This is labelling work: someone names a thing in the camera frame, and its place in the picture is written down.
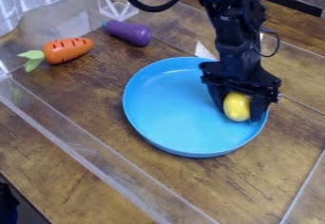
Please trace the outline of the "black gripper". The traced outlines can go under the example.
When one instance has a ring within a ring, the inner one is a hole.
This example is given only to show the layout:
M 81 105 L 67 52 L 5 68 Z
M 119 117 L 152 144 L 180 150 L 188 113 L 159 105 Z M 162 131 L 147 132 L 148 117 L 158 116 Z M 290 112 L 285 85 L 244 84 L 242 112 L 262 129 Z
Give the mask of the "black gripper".
M 203 61 L 202 83 L 207 86 L 212 102 L 219 112 L 227 93 L 234 90 L 251 96 L 251 121 L 259 121 L 270 103 L 279 99 L 282 81 L 262 68 L 262 43 L 244 42 L 234 46 L 215 44 L 218 61 Z

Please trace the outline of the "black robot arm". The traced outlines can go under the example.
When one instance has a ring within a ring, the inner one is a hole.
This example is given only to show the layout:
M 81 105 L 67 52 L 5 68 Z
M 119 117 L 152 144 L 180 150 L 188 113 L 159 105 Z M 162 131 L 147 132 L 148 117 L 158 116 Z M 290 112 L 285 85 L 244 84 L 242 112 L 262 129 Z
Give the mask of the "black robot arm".
M 262 68 L 262 41 L 266 20 L 259 0 L 199 0 L 215 30 L 219 60 L 199 64 L 202 83 L 212 102 L 224 109 L 226 97 L 238 92 L 251 99 L 250 120 L 258 121 L 279 99 L 282 81 Z

